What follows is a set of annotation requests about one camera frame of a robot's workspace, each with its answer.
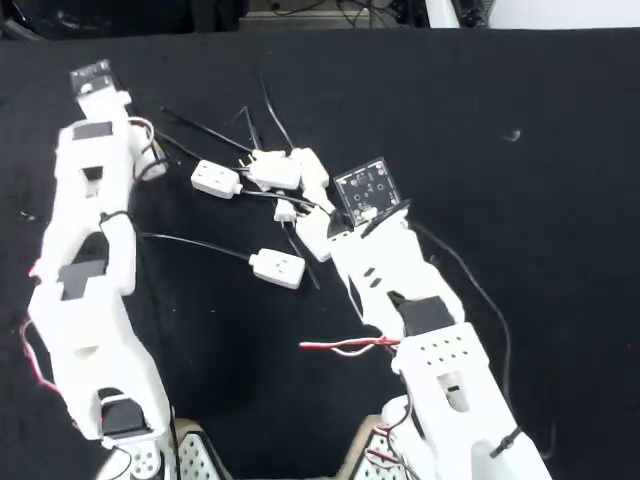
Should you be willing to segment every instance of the black surface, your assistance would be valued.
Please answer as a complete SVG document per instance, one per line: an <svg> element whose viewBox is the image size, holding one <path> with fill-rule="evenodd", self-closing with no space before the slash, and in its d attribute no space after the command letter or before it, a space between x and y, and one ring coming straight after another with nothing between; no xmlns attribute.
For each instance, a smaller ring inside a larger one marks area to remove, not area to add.
<svg viewBox="0 0 640 480"><path fill-rule="evenodd" d="M57 130L80 118L68 73L106 57L141 113L214 161L233 165L236 154L170 124L157 107L171 104L246 140L242 122L223 125L249 105L265 146L282 148L257 67L294 141L313 146L330 172L384 155L414 217L460 252L503 308L518 419L541 448L551 419L557 424L554 477L637 478L639 48L637 31L2 45L0 476L86 479L103 455L73 429L61 400L35 385L18 326L33 289L26 271L51 213ZM134 215L144 230L289 251L269 202L207 197L188 185L190 167L184 159L141 185ZM161 242L146 250L178 414L205 427L235 475L335 473L362 418L401 386L383 351L345 359L297 349L300 340L371 333L331 264L314 264L320 292L307 279L292 292L213 252ZM431 254L499 373L498 322L457 266ZM146 293L141 282L127 304L159 358Z"/></svg>

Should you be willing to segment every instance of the red wire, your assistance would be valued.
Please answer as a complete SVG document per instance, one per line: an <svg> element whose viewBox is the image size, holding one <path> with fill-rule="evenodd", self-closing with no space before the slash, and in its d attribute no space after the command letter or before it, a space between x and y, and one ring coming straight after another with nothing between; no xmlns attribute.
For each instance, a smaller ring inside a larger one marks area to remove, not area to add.
<svg viewBox="0 0 640 480"><path fill-rule="evenodd" d="M386 460L387 462L400 463L397 458L390 457L389 455L385 455L384 453L378 452L377 450L373 450L371 448L367 448L365 452L370 455L375 455L376 457L381 458L382 460Z"/></svg>
<svg viewBox="0 0 640 480"><path fill-rule="evenodd" d="M340 347L363 345L398 345L399 343L399 340L391 340L383 336L380 338L354 338L333 343L300 342L300 348L303 350L331 350L332 348Z"/></svg>
<svg viewBox="0 0 640 480"><path fill-rule="evenodd" d="M42 376L42 371L40 370L40 365L38 364L36 353L34 352L31 344L29 343L29 340L27 340L27 328L29 327L29 325L31 325L31 323L32 323L31 320L27 320L20 327L20 338L22 340L22 348L24 349L24 354L27 356L27 359L29 360L29 363L31 365L31 370L33 372L33 375L36 377L36 380L38 381L38 385L43 386L46 389L57 393L58 395L61 395L60 390L58 390L58 387L56 387L53 383L51 383L49 380L47 380Z"/></svg>

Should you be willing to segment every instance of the black circuit board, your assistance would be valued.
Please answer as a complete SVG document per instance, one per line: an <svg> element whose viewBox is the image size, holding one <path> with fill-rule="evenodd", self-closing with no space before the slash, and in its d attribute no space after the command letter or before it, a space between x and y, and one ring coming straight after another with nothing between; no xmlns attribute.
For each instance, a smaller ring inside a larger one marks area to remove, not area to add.
<svg viewBox="0 0 640 480"><path fill-rule="evenodd" d="M382 157L341 174L334 181L355 227L400 203L400 195Z"/></svg>

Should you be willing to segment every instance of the black wire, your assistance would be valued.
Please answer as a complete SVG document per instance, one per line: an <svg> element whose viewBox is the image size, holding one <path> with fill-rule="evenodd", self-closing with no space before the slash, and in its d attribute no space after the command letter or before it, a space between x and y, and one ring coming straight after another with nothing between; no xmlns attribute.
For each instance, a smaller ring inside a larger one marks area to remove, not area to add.
<svg viewBox="0 0 640 480"><path fill-rule="evenodd" d="M171 421L169 422L171 429L171 439L173 440L174 453L176 456L176 480L182 480L182 472L180 471L180 445L178 445L178 434L176 433L176 422L171 412Z"/></svg>
<svg viewBox="0 0 640 480"><path fill-rule="evenodd" d="M284 230L287 240L289 241L289 245L291 245L291 247L293 248L293 251L296 252L296 255L299 256L300 258L305 258L302 252L300 251L300 248L298 247L298 245L296 245L296 243L293 241L293 236L291 235L291 232L289 232L289 229L285 226L285 222L280 222L280 225L282 226L282 230ZM313 286L316 287L316 290L320 290L320 282L318 282L318 278L316 277L316 274L313 272L313 269L311 268L311 264L307 262L306 259L305 259L305 268L309 273L309 277L313 282Z"/></svg>
<svg viewBox="0 0 640 480"><path fill-rule="evenodd" d="M221 134L220 132L216 132L215 130L213 130L212 128L207 127L206 125L196 122L194 120L191 120L189 118L186 118L183 115L180 115L179 113L174 112L173 110L168 109L167 107L161 106L160 107L160 111L163 113L166 113L167 115L175 118L176 120L181 121L182 123L195 128L197 130L200 130L202 132L208 133L209 135L212 135L214 137L216 137L218 140L221 140L223 142L225 142L228 145L231 145L232 147L236 148L237 150L240 150L243 153L251 153L252 150L245 146L242 145L238 142L236 142L235 140L230 139L229 137Z"/></svg>
<svg viewBox="0 0 640 480"><path fill-rule="evenodd" d="M115 475L115 476L111 477L109 480L116 480L116 479L120 478L122 475L124 475L126 473L127 470L129 470L129 467L133 463L133 456L129 452L127 452L126 450L124 450L123 448L120 448L118 446L114 446L113 449L114 450L119 450L122 453L126 453L129 456L129 463L127 463L127 466L124 467L124 470L122 470L118 475Z"/></svg>
<svg viewBox="0 0 640 480"><path fill-rule="evenodd" d="M280 129L280 131L282 132L282 135L284 136L285 140L289 144L289 147L291 147L291 150L293 150L296 147L293 144L293 141L291 141L291 137L287 133L287 130L284 128L284 125L278 118L278 115L276 114L276 111L273 108L273 103L271 102L271 97L269 96L269 90L267 90L267 83L264 80L264 74L262 72L260 72L260 85L262 87L262 96L264 97L264 102L267 104L267 109L271 114L271 118L273 118L273 121L276 122L276 125L278 125L278 128Z"/></svg>
<svg viewBox="0 0 640 480"><path fill-rule="evenodd" d="M220 247L218 245L215 245L213 243L209 243L209 242L201 242L198 240L190 240L188 238L182 238L182 237L176 237L174 235L165 235L163 233L147 233L147 232L142 232L140 234L143 238L158 238L158 239L164 239L164 240L173 240L174 242L179 242L179 243L186 243L188 245L195 245L198 247L203 247L203 248L208 248L209 250L214 250L216 252L220 252L220 253L224 253L227 255L231 255L232 257L236 257L239 258L241 260L245 260L245 261L249 261L250 255L246 255L244 253L240 253L240 252L236 252L235 250L231 250L229 248L226 247Z"/></svg>
<svg viewBox="0 0 640 480"><path fill-rule="evenodd" d="M183 143L178 142L176 139L174 139L173 137L170 137L166 133L160 132L158 129L156 129L156 136L160 137L163 140L165 140L170 145L173 145L178 150L180 150L181 152L185 153L186 155L188 155L191 158L195 158L196 160L204 160L205 159L204 157L202 157L201 155L198 155L193 150L189 150L187 147L185 147L185 145Z"/></svg>
<svg viewBox="0 0 640 480"><path fill-rule="evenodd" d="M256 192L255 190L242 190L241 193L246 193L247 195L253 195L255 197L264 197L264 198L279 198L282 200L287 200L291 203L297 203L300 205L305 205L307 207L315 208L318 207L327 215L331 216L327 210L322 207L322 205L318 205L317 203L310 202L308 200L302 200L301 198L290 197L289 195L284 195L282 193L271 193L271 192Z"/></svg>
<svg viewBox="0 0 640 480"><path fill-rule="evenodd" d="M247 120L247 125L249 126L249 134L251 135L251 142L256 150L262 150L262 144L260 143L260 136L258 135L258 131L256 130L256 126L251 119L251 112L249 111L249 107L244 107L244 117Z"/></svg>
<svg viewBox="0 0 640 480"><path fill-rule="evenodd" d="M378 20L380 20L380 23L382 23L382 25L385 28L389 28L389 24L387 22L384 21L384 17L381 15L381 13L386 13L387 15L389 15L390 17L393 18L393 14L391 14L387 9L382 8L382 7L376 7L375 5L372 4L373 0L370 0L366 3L361 2L360 0L344 0L344 1L348 1L350 3L354 3L356 5L359 5L360 7L362 7L363 9L366 8L367 10L369 10L369 18L371 19L371 14L375 15L376 18Z"/></svg>
<svg viewBox="0 0 640 480"><path fill-rule="evenodd" d="M278 8L277 8L275 3L273 3L271 0L266 0L266 2L269 5L269 8L271 9L271 11L275 15L278 15L279 17L288 17L289 15L294 15L296 13L306 12L308 10L313 10L314 8L319 7L320 5L325 3L326 1L327 0L317 0L317 1L313 2L313 3L310 3L307 6L302 7L302 8L297 8L295 10L289 10L288 12L281 13L281 12L278 11Z"/></svg>
<svg viewBox="0 0 640 480"><path fill-rule="evenodd" d="M504 396L505 401L509 407L509 410L513 411L512 403L511 403L511 331L509 330L509 324L507 320L504 318L504 314L502 310L496 305L496 303L491 299L489 294L482 288L476 277L473 275L465 261L462 259L458 253L451 248L447 243L443 240L440 240L434 233L432 233L429 229L420 225L417 222L411 222L412 225L424 236L429 238L433 243L435 243L442 250L445 250L449 255L451 255L460 265L465 275L471 282L471 284L475 287L475 289L482 295L485 302L491 307L496 317L500 321L500 325L504 332L505 339L505 348L504 348L504 362L502 366L502 395Z"/></svg>
<svg viewBox="0 0 640 480"><path fill-rule="evenodd" d="M344 7L342 6L342 2L344 0L336 0L336 7L338 7L338 10L340 10L340 13L342 14L342 16L344 17L344 19L349 23L349 25L351 25L353 28L355 28L356 26L356 22L353 18L349 17L349 15L347 15L347 12L344 11Z"/></svg>

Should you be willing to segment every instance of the robotic hand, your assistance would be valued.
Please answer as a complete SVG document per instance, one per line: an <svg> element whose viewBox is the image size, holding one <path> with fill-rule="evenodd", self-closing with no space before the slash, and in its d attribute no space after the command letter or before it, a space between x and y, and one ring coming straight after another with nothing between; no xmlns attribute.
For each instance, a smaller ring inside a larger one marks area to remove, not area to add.
<svg viewBox="0 0 640 480"><path fill-rule="evenodd" d="M119 215L137 172L146 169L148 179L164 166L152 165L153 127L129 117L130 98L116 91L108 62L73 72L72 83L87 119L59 135L53 214L30 272L40 282L29 314L80 432L127 452L136 478L173 478L169 401L122 300L135 288L136 237Z"/></svg>
<svg viewBox="0 0 640 480"><path fill-rule="evenodd" d="M377 226L329 230L331 257L362 322L400 340L391 366L408 394L385 405L379 430L420 480L550 479L462 303L424 261L408 207L397 207Z"/></svg>

